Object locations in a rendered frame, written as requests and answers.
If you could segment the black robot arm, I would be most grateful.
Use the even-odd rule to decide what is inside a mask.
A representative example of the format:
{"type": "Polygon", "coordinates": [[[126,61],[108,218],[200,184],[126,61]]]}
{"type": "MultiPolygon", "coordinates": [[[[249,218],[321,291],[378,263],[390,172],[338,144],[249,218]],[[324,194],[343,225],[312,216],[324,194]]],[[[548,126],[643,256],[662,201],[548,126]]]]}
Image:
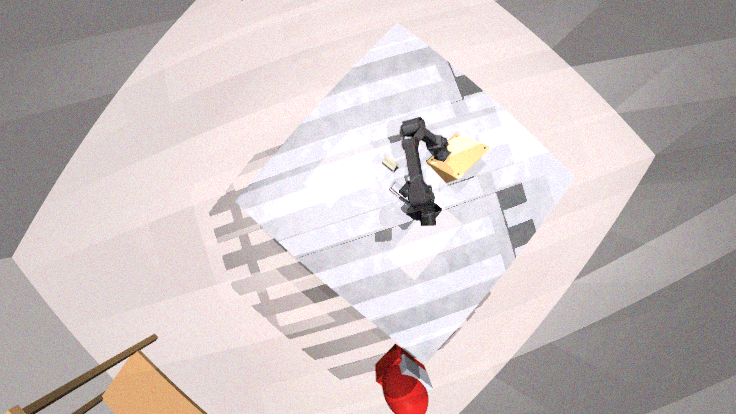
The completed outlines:
{"type": "Polygon", "coordinates": [[[406,214],[413,220],[421,221],[421,226],[436,226],[435,195],[432,185],[427,185],[423,179],[418,147],[419,142],[424,141],[427,150],[434,152],[434,159],[444,162],[452,154],[448,150],[447,138],[430,132],[421,117],[402,121],[399,135],[410,177],[408,201],[411,206],[406,214]],[[404,139],[405,136],[409,138],[404,139]]]}

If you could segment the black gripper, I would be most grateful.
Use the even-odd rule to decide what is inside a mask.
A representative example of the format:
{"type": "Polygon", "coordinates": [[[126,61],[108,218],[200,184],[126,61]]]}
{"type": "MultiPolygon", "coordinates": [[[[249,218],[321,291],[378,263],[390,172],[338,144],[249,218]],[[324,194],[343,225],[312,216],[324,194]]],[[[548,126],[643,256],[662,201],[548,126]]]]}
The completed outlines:
{"type": "MultiPolygon", "coordinates": [[[[402,188],[401,188],[401,189],[399,190],[399,193],[400,193],[400,194],[401,194],[402,196],[404,196],[405,198],[406,198],[406,197],[408,196],[408,189],[409,189],[409,186],[410,186],[410,181],[407,181],[407,182],[406,182],[406,183],[405,183],[405,184],[403,185],[403,187],[402,187],[402,188]]],[[[438,215],[439,215],[439,214],[440,214],[440,213],[442,212],[442,208],[441,208],[440,206],[438,206],[438,205],[437,205],[437,204],[435,203],[434,209],[435,209],[435,216],[436,216],[436,218],[437,218],[437,216],[438,216],[438,215]]]]}

